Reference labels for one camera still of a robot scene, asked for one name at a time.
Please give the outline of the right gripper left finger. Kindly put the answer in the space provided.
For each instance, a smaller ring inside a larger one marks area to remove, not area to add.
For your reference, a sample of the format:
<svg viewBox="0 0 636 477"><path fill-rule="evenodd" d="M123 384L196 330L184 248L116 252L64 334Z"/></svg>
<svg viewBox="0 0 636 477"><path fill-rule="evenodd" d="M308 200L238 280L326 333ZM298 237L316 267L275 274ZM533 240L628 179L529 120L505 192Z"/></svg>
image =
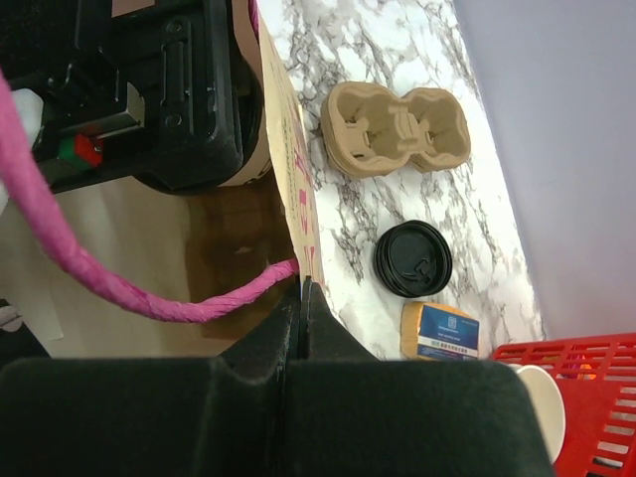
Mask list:
<svg viewBox="0 0 636 477"><path fill-rule="evenodd" d="M1 371L5 476L278 476L289 283L217 356L16 360Z"/></svg>

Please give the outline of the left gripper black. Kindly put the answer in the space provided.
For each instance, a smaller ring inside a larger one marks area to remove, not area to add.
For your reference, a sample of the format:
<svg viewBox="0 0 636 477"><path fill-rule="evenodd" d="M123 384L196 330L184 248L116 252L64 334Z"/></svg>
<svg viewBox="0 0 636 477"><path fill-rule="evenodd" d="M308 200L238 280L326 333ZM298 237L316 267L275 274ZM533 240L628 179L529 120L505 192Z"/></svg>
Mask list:
<svg viewBox="0 0 636 477"><path fill-rule="evenodd" d="M1 71L55 193L133 177L200 194L263 174L250 1L5 1Z"/></svg>

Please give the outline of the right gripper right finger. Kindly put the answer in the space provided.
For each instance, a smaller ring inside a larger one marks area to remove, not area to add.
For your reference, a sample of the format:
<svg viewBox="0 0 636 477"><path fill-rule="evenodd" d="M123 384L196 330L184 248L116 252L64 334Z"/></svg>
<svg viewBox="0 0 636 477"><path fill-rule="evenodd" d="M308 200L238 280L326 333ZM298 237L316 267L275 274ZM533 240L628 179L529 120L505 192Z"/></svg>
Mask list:
<svg viewBox="0 0 636 477"><path fill-rule="evenodd" d="M530 396L492 361L381 361L346 338L319 285L302 289L304 350L285 377L289 476L550 476Z"/></svg>

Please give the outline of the white paper cup stack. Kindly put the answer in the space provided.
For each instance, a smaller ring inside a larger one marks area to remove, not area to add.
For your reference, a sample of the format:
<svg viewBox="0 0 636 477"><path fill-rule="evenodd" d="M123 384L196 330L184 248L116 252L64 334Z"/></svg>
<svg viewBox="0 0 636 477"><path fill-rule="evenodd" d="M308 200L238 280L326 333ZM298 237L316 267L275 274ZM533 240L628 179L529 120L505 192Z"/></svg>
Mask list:
<svg viewBox="0 0 636 477"><path fill-rule="evenodd" d="M509 364L525 385L541 428L552 464L557 462L563 448L566 415L562 394L556 380L535 365Z"/></svg>

